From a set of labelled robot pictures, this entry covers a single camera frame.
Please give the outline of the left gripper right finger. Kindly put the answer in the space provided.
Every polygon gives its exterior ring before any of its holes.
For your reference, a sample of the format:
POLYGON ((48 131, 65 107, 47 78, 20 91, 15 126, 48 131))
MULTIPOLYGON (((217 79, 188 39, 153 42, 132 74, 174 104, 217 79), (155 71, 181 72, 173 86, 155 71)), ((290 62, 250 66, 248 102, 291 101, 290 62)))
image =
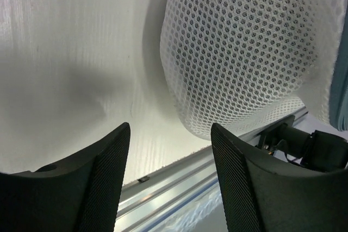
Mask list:
POLYGON ((347 170, 290 164, 217 123, 210 136, 229 231, 347 231, 347 170))

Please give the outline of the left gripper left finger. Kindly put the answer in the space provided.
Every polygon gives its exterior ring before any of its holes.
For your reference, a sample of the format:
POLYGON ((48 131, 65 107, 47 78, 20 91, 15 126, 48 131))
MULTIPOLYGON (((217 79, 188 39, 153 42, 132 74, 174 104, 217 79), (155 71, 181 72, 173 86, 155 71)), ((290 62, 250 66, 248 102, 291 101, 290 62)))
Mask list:
POLYGON ((113 231, 131 129, 37 171, 1 174, 1 231, 113 231))

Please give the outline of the white mesh bag blue trim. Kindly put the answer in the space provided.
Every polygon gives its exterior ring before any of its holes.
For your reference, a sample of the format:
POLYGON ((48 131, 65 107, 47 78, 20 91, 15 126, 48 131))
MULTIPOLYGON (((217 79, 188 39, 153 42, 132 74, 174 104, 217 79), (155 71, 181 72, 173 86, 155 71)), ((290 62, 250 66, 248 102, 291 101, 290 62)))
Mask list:
POLYGON ((179 119, 210 138, 301 108, 347 130, 347 0, 167 0, 160 57, 179 119))

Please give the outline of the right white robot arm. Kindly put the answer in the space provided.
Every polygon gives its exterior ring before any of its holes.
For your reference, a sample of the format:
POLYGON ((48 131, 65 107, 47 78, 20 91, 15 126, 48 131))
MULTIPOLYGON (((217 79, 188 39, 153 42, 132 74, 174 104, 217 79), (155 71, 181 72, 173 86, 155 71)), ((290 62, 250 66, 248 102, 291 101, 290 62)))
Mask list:
POLYGON ((290 115, 260 134, 257 148, 274 155, 277 151, 284 153, 287 162, 303 168, 332 172, 347 167, 347 141, 334 134, 316 130, 313 133, 293 127, 294 115, 290 115))

